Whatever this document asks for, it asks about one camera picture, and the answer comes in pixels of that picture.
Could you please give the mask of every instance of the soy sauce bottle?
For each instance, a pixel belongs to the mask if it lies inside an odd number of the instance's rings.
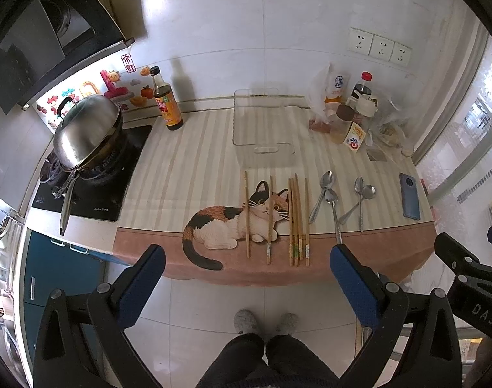
[[[357,90],[357,92],[359,92],[360,94],[372,94],[372,90],[368,87],[371,81],[372,75],[367,71],[363,71],[361,79],[357,82],[352,90],[352,97],[359,99],[359,95],[355,92],[355,90]]]
[[[177,130],[183,125],[183,118],[173,95],[173,90],[168,83],[163,80],[160,74],[160,67],[154,66],[149,69],[154,83],[153,95],[156,104],[160,108],[163,119],[169,130]]]

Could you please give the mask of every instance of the blue gripper pad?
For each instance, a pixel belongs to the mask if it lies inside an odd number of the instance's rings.
[[[362,267],[361,264],[356,260],[357,264],[352,264],[354,260],[355,257],[353,257],[352,261],[349,260],[336,245],[330,252],[330,269],[339,282],[361,325],[374,329],[379,324],[381,317],[380,301],[359,274],[357,269]]]
[[[165,251],[150,245],[133,267],[126,268],[113,285],[112,300],[120,329],[135,325],[147,299],[165,270]]]

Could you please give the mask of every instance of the clear plastic tray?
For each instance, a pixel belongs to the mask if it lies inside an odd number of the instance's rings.
[[[294,146],[278,89],[235,91],[233,139],[242,168],[287,167],[294,163]]]

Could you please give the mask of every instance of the brown jar lid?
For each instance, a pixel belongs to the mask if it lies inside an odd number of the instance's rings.
[[[342,119],[343,121],[352,121],[353,120],[354,110],[348,105],[339,105],[337,107],[336,115]]]

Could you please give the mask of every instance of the kitchen counter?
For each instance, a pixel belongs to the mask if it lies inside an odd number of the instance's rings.
[[[303,200],[303,181],[309,180],[311,206],[319,197],[319,180],[332,170],[336,176],[336,191],[340,201],[338,216],[356,202],[353,190],[355,178],[364,177],[365,184],[377,188],[377,196],[363,203],[366,230],[431,222],[433,216],[425,192],[418,186],[421,219],[402,215],[399,173],[418,174],[409,158],[397,163],[368,160],[366,147],[354,153],[345,145],[330,142],[329,136],[310,131],[311,111],[289,106],[286,118],[296,150],[292,167],[249,169],[249,191],[261,180],[273,175],[275,190],[287,187],[287,178],[298,174]],[[183,232],[185,225],[198,210],[213,206],[240,206],[244,200],[243,169],[236,159],[232,144],[233,110],[214,110],[184,114],[185,125],[176,132],[168,131],[158,120],[136,166],[118,221],[120,228],[161,232]],[[355,214],[341,229],[358,230]],[[289,234],[287,222],[278,226],[281,235]],[[334,233],[330,209],[322,208],[312,234]]]
[[[342,226],[343,240],[349,246],[371,246],[364,253],[356,251],[365,265],[401,280],[419,268],[434,250],[434,222],[427,198],[418,186],[421,220],[405,218],[400,200],[399,173],[418,180],[411,159],[400,157],[396,162],[370,161],[363,145],[353,153],[344,145],[330,142],[329,136],[310,131],[310,110],[286,107],[295,159],[292,167],[250,169],[249,192],[261,180],[273,175],[274,190],[287,187],[287,178],[298,174],[303,200],[303,182],[309,180],[310,207],[319,197],[319,179],[331,169],[336,176],[334,190],[340,199],[338,216],[357,202],[353,183],[359,175],[366,184],[377,188],[377,196],[363,203],[365,232],[358,232],[358,215],[354,213]],[[261,251],[258,261],[245,265],[244,241],[233,250],[208,250],[194,243],[197,252],[224,264],[220,272],[203,270],[192,264],[183,253],[181,240],[184,227],[199,210],[224,205],[239,207],[244,200],[243,170],[232,144],[233,109],[183,114],[185,125],[176,132],[167,130],[161,118],[154,123],[131,179],[119,220],[116,223],[93,219],[70,218],[64,237],[58,233],[59,214],[30,208],[26,226],[45,235],[77,246],[109,253],[133,263],[150,243],[158,243],[167,251],[165,275],[172,278],[201,278],[227,284],[280,285],[287,282],[310,281],[330,276],[322,254],[335,244],[331,208],[323,203],[314,224],[310,226],[311,267],[289,268],[287,253],[287,221],[277,224],[279,239],[273,243],[273,264],[265,268],[266,243],[252,243],[252,250]],[[144,120],[134,121],[136,126]],[[388,245],[398,244],[395,252]]]

